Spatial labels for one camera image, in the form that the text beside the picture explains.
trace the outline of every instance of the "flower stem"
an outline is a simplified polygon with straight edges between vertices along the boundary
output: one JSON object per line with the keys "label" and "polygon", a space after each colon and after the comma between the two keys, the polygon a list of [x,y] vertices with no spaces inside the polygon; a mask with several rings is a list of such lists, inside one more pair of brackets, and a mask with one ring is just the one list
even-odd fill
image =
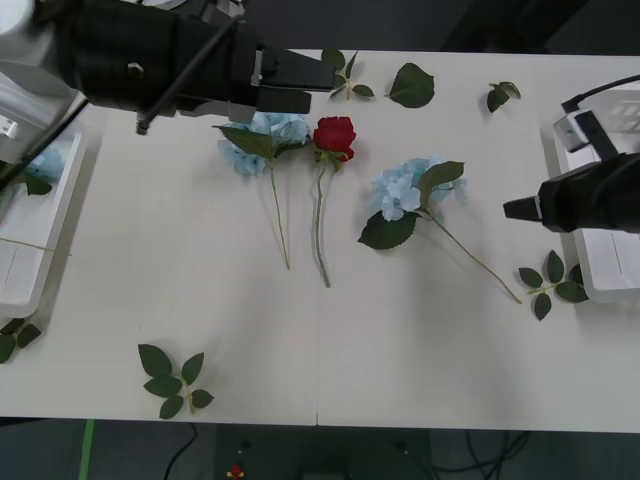
{"label": "flower stem", "polygon": [[291,270],[289,266],[289,255],[287,255],[287,246],[284,242],[284,234],[282,233],[282,219],[280,217],[280,204],[278,203],[278,192],[276,191],[276,178],[273,175],[273,167],[271,172],[271,187],[273,188],[273,198],[276,200],[276,212],[278,212],[278,228],[280,229],[280,240],[282,240],[282,251],[284,253],[284,263],[287,266],[287,270]]}
{"label": "flower stem", "polygon": [[509,287],[507,287],[507,284],[506,284],[506,283],[504,283],[504,282],[502,281],[502,279],[501,279],[498,275],[496,275],[496,274],[493,272],[493,270],[491,270],[491,269],[490,269],[489,267],[487,267],[484,263],[482,263],[480,260],[478,260],[476,257],[474,257],[474,256],[473,256],[473,254],[472,254],[469,250],[467,250],[466,248],[464,248],[464,246],[463,246],[463,245],[462,245],[462,244],[461,244],[461,243],[456,239],[456,237],[454,237],[454,236],[451,234],[451,232],[450,232],[449,230],[447,230],[447,228],[446,228],[442,223],[440,223],[440,221],[436,218],[436,216],[435,216],[433,213],[429,212],[428,210],[426,210],[426,213],[427,213],[427,215],[429,215],[429,216],[431,217],[431,219],[436,223],[436,225],[438,225],[438,227],[440,227],[440,229],[441,229],[444,233],[446,233],[446,234],[449,236],[449,238],[451,238],[451,240],[453,240],[454,242],[456,242],[456,244],[457,244],[457,245],[458,245],[462,250],[464,250],[464,252],[465,252],[467,255],[469,255],[473,260],[475,260],[475,262],[476,262],[478,265],[480,265],[480,266],[481,266],[482,268],[484,268],[487,272],[489,272],[493,278],[495,278],[496,280],[498,280],[498,282],[500,282],[500,283],[502,284],[502,286],[505,288],[505,290],[506,290],[507,292],[509,292],[509,295],[511,295],[511,298],[513,298],[513,300],[514,300],[516,303],[518,303],[518,304],[522,304],[522,300],[520,300],[520,299],[516,296],[516,294],[515,294],[515,293],[513,293],[513,292],[511,291],[511,289],[510,289]]}
{"label": "flower stem", "polygon": [[325,165],[322,167],[320,175],[318,175],[318,206],[316,209],[316,255],[318,256],[318,263],[320,264],[320,272],[322,273],[324,285],[327,288],[331,288],[329,275],[327,275],[327,269],[324,266],[324,260],[322,260],[322,253],[320,251],[320,210],[322,208],[322,190],[320,189],[320,180],[322,180],[322,176],[324,175],[324,172],[326,170],[327,166]]}

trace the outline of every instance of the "cable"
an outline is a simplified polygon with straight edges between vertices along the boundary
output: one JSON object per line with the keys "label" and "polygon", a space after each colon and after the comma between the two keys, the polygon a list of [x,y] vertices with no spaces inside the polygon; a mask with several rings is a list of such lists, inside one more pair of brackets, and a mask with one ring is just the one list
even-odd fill
{"label": "cable", "polygon": [[55,125],[49,127],[44,134],[38,138],[32,147],[27,148],[27,151],[18,163],[16,163],[6,175],[0,178],[0,193],[4,191],[5,188],[18,176],[22,173],[22,171],[27,168],[27,166],[38,156],[40,155],[45,148],[51,145],[60,134],[73,122],[76,117],[84,110],[84,108],[89,104],[89,100],[86,98],[82,100],[82,102],[75,108],[73,111],[62,121],[56,123]]}
{"label": "cable", "polygon": [[146,115],[138,120],[138,134],[145,135],[154,118],[158,116],[160,111],[176,96],[178,91],[191,79],[191,76],[200,68],[200,65],[212,55],[220,46],[220,43],[237,23],[244,20],[244,15],[236,15],[231,17],[211,39],[202,46],[202,48],[189,61],[185,69],[180,72],[171,85],[160,95],[160,98],[151,106]]}
{"label": "cable", "polygon": [[602,85],[600,87],[594,88],[593,90],[589,90],[588,92],[576,95],[571,100],[563,102],[562,109],[565,111],[565,113],[575,112],[579,110],[578,104],[583,100],[597,95],[598,93],[604,92],[605,90],[609,90],[610,88],[619,87],[620,85],[626,85],[627,83],[637,82],[638,80],[640,80],[640,75],[634,75],[632,77],[623,78],[622,80],[616,80],[615,82],[607,83],[606,85]]}
{"label": "cable", "polygon": [[164,472],[164,480],[169,480],[169,474],[171,473],[171,467],[173,467],[173,464],[175,463],[175,461],[178,459],[178,457],[180,457],[180,455],[182,455],[182,453],[191,446],[191,444],[193,442],[196,441],[196,439],[198,438],[198,430],[196,429],[196,426],[193,423],[189,423],[189,426],[191,427],[191,429],[193,430],[193,437],[191,437],[191,439],[184,444],[184,446],[178,450],[176,452],[176,454],[173,456],[173,458],[171,459],[171,461],[169,462],[169,465],[167,466],[167,469]]}

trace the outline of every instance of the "table surface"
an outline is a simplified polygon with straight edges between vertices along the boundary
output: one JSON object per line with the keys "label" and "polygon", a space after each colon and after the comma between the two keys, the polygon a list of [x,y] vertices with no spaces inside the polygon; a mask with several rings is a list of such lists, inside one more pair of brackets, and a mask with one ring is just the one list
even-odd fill
{"label": "table surface", "polygon": [[[307,52],[317,56],[317,52]],[[382,98],[414,62],[436,95],[408,110]],[[162,400],[137,344],[176,365],[205,352],[196,387],[216,399],[198,422],[640,432],[640,311],[554,299],[542,322],[511,301],[442,232],[418,228],[384,254],[357,243],[371,178],[429,153],[465,162],[466,202],[447,226],[519,295],[520,266],[570,236],[508,221],[502,203],[558,172],[550,133],[560,102],[637,73],[633,58],[360,52],[372,102],[314,96],[309,121],[349,115],[356,157],[325,183],[323,287],[312,255],[312,156],[276,170],[292,270],[279,254],[268,177],[237,176],[216,117],[159,118],[91,108],[80,172],[34,323],[43,336],[0,368],[0,415],[157,419]],[[494,115],[488,83],[523,93]],[[102,145],[100,134],[104,131]]]}

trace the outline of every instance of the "red rose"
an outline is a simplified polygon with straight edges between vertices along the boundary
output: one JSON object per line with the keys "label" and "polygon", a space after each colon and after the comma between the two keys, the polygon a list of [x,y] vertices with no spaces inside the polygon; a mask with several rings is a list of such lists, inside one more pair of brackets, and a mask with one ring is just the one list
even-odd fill
{"label": "red rose", "polygon": [[322,150],[344,153],[341,162],[353,158],[351,144],[356,139],[353,124],[349,117],[325,117],[318,122],[318,128],[313,132],[313,143]]}

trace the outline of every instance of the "loose leaf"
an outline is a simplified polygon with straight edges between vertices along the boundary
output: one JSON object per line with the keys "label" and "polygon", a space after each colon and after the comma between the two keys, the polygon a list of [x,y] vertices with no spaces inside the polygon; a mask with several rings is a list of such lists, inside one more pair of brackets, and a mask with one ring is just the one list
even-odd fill
{"label": "loose leaf", "polygon": [[173,367],[169,357],[154,345],[138,345],[142,368],[151,377],[168,377]]}
{"label": "loose leaf", "polygon": [[519,268],[520,278],[531,288],[540,288],[542,286],[542,275],[533,268]]}
{"label": "loose leaf", "polygon": [[517,98],[518,100],[522,98],[522,94],[520,93],[520,90],[518,90],[518,87],[516,87],[515,83],[500,82],[498,85],[500,85],[510,97]]}
{"label": "loose leaf", "polygon": [[333,98],[335,97],[337,94],[339,94],[342,90],[345,89],[345,85],[341,86],[339,89],[334,90],[331,95],[329,95],[329,98]]}
{"label": "loose leaf", "polygon": [[556,286],[556,293],[567,302],[580,303],[589,300],[584,288],[578,282],[562,282]]}
{"label": "loose leaf", "polygon": [[20,348],[26,348],[31,342],[40,336],[40,330],[33,324],[29,324],[24,327],[18,334],[18,346]]}
{"label": "loose leaf", "polygon": [[182,382],[175,377],[152,378],[144,384],[147,392],[159,397],[169,398],[180,393]]}
{"label": "loose leaf", "polygon": [[388,97],[406,108],[424,107],[435,95],[433,76],[414,63],[405,64],[396,75]]}
{"label": "loose leaf", "polygon": [[418,189],[420,190],[420,206],[429,208],[429,197],[431,192],[438,185],[453,182],[464,173],[464,163],[462,162],[444,162],[434,165],[422,174],[418,180]]}
{"label": "loose leaf", "polygon": [[24,318],[14,318],[9,323],[7,323],[4,327],[2,327],[2,330],[0,330],[0,333],[2,335],[13,335],[18,331],[18,329],[22,325],[24,325]]}
{"label": "loose leaf", "polygon": [[273,154],[273,158],[278,158],[284,152],[288,152],[289,150],[298,150],[300,148],[304,148],[306,143],[289,143],[285,145],[278,145],[275,153]]}
{"label": "loose leaf", "polygon": [[9,360],[14,348],[16,348],[16,339],[12,335],[0,335],[0,363]]}
{"label": "loose leaf", "polygon": [[183,402],[184,399],[180,395],[167,398],[160,407],[160,418],[168,420],[175,417],[182,408]]}
{"label": "loose leaf", "polygon": [[336,79],[333,83],[333,88],[340,88],[344,86],[346,83],[347,81],[344,79],[342,75],[336,75]]}
{"label": "loose leaf", "polygon": [[233,127],[217,127],[231,143],[249,155],[269,159],[273,151],[271,136]]}
{"label": "loose leaf", "polygon": [[500,85],[492,85],[493,90],[487,95],[487,108],[491,113],[495,112],[509,100],[509,94]]}
{"label": "loose leaf", "polygon": [[538,320],[542,320],[547,316],[547,313],[551,311],[551,298],[546,293],[541,293],[536,297],[535,304],[533,305],[533,311],[536,314]]}
{"label": "loose leaf", "polygon": [[388,250],[403,244],[413,233],[419,215],[405,212],[400,220],[387,222],[382,212],[376,213],[367,222],[358,240],[374,250]]}
{"label": "loose leaf", "polygon": [[327,48],[326,50],[323,50],[321,58],[323,62],[330,63],[338,70],[342,70],[346,62],[342,52],[335,48]]}
{"label": "loose leaf", "polygon": [[564,263],[555,250],[551,250],[547,258],[547,276],[551,283],[561,282],[564,276]]}
{"label": "loose leaf", "polygon": [[191,401],[196,408],[204,408],[213,401],[213,397],[206,390],[194,390],[191,394]]}
{"label": "loose leaf", "polygon": [[576,265],[569,271],[569,280],[573,280],[584,287],[584,280],[582,279],[582,269],[580,268],[580,264]]}
{"label": "loose leaf", "polygon": [[191,385],[195,382],[198,375],[200,375],[202,362],[204,362],[204,352],[194,355],[184,362],[184,365],[182,366],[182,378],[187,382],[187,385]]}
{"label": "loose leaf", "polygon": [[353,57],[351,57],[351,60],[349,60],[349,64],[347,65],[347,70],[344,72],[345,73],[345,77],[347,78],[351,78],[351,70],[353,70],[353,64],[356,61],[356,56],[358,55],[358,52],[353,54]]}
{"label": "loose leaf", "polygon": [[361,97],[375,97],[373,90],[371,90],[366,85],[356,85],[355,87],[353,87],[353,93],[357,93]]}

